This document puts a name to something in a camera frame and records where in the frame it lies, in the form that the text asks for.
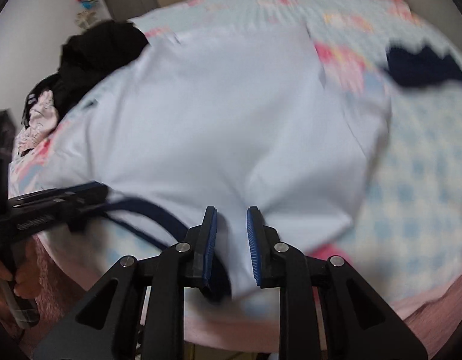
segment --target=bed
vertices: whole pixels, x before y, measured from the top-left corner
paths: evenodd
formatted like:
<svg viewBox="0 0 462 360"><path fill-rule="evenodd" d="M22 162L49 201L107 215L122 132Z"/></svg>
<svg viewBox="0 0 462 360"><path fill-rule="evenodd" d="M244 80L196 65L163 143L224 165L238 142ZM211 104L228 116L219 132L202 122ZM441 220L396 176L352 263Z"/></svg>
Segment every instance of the bed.
<svg viewBox="0 0 462 360"><path fill-rule="evenodd" d="M441 33L405 4L391 0L189 0L133 22L151 46L192 29L304 24L321 50L325 69L342 86L350 91L387 92L393 108L391 139L370 181L357 224L314 255L347 256L407 321L430 358L455 330L462 335L462 323L458 327L462 321L462 84L402 91L381 72L386 49L393 42L415 50L424 42L438 53L450 50L462 68L462 54ZM12 196L40 189L49 159L59 154L67 128L114 85L113 80L115 76L110 76L89 92L65 117L62 128L32 155L15 156ZM62 271L85 289L120 256L144 258L159 252L118 226L105 228L104 247L96 244L97 235L102 235L98 228L84 237L70 237L62 230L40 239ZM77 263L83 255L95 257ZM269 293L265 298L251 295L221 309L196 303L198 307L186 309L185 338L228 350L274 352L277 296ZM230 318L231 314L239 317ZM462 349L462 340L453 340L456 335L437 359L458 358L453 351Z"/></svg>

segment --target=bed sheet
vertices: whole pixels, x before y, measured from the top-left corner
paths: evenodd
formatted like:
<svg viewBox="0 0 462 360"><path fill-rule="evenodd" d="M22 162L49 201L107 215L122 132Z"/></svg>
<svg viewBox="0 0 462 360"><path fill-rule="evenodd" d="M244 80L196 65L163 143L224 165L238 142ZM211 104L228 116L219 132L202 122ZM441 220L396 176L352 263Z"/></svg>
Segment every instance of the bed sheet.
<svg viewBox="0 0 462 360"><path fill-rule="evenodd" d="M391 43L415 50L428 43L438 53L451 50L462 67L462 55L441 33L405 4L391 0L189 0L133 22L151 46L157 37L192 28L305 23L327 74L350 92L365 90L365 72L384 66ZM86 95L55 134L31 154L15 158L12 195L35 190L46 158L59 145L59 135L119 73ZM321 251L321 256L337 252L348 256L405 318L425 302L439 298L462 273L462 84L400 91L389 82L387 88L393 107L388 148L376 166L356 226ZM144 258L158 253L114 224L96 225L88 238L73 240L72 248L59 232L43 237L56 258L59 251L70 249L75 251L74 261L86 262L92 255L98 263L89 264L97 275L123 254ZM259 320L276 317L270 304L251 296L239 308Z"/></svg>

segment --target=triangular cutout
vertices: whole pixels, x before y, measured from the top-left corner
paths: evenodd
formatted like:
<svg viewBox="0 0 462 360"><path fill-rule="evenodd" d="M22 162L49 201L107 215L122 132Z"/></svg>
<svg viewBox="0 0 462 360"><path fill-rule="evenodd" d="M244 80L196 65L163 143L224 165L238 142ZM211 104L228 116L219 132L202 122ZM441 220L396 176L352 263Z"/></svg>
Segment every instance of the triangular cutout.
<svg viewBox="0 0 462 360"><path fill-rule="evenodd" d="M101 330L106 322L116 288L117 280L111 280L107 283L77 315L76 322Z"/></svg>
<svg viewBox="0 0 462 360"><path fill-rule="evenodd" d="M385 321L381 310L366 296L354 280L346 282L348 292L353 302L354 312L358 323L363 330L379 325Z"/></svg>

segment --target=human hand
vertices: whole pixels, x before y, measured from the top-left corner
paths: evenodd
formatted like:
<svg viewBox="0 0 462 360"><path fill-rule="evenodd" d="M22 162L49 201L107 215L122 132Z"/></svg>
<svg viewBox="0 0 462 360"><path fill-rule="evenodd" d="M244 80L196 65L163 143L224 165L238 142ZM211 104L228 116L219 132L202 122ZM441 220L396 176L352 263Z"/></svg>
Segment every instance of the human hand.
<svg viewBox="0 0 462 360"><path fill-rule="evenodd" d="M40 270L37 265L36 243L29 239L26 243L26 259L16 271L14 293L24 299L37 298L41 293L39 282ZM0 261L0 279L11 281L11 272ZM12 321L12 315L0 288L0 318L4 321Z"/></svg>

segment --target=silver bolt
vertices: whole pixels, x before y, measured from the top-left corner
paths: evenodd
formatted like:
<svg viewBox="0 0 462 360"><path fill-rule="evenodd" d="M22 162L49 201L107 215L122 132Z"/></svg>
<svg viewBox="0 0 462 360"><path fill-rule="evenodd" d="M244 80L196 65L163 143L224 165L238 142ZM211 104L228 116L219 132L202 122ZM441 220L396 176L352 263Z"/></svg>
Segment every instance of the silver bolt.
<svg viewBox="0 0 462 360"><path fill-rule="evenodd" d="M290 247L288 246L288 244L285 244L284 242L278 242L277 244L274 245L274 250L280 253L288 251L289 248Z"/></svg>
<svg viewBox="0 0 462 360"><path fill-rule="evenodd" d="M179 244L176 245L176 250L179 253L188 251L189 249L191 249L191 245L188 244L187 242L180 242Z"/></svg>
<svg viewBox="0 0 462 360"><path fill-rule="evenodd" d="M330 258L330 262L334 266L343 266L345 264L345 259L341 256L333 256Z"/></svg>
<svg viewBox="0 0 462 360"><path fill-rule="evenodd" d="M136 260L132 256L124 256L119 260L119 264L123 267L131 266Z"/></svg>

